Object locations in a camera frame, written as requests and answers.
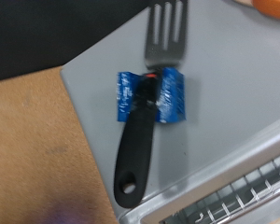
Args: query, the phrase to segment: wire rack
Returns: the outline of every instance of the wire rack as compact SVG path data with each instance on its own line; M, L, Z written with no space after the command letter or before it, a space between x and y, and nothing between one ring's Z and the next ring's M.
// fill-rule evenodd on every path
M280 156L160 223L228 223L279 195Z

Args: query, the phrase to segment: slotted spatula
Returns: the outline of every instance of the slotted spatula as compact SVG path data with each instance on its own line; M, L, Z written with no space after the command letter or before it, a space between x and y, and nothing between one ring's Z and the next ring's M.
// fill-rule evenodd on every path
M162 68L178 66L185 52L188 0L150 3L144 74L133 95L116 162L114 196L125 208L140 204L146 190Z

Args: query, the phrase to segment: blue tag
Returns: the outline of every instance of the blue tag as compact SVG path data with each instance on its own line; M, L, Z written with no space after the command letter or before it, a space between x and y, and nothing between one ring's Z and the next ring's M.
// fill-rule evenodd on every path
M129 116L133 93L140 76L130 72L118 73L118 121L125 122ZM164 68L157 122L172 123L186 119L185 79L175 68Z

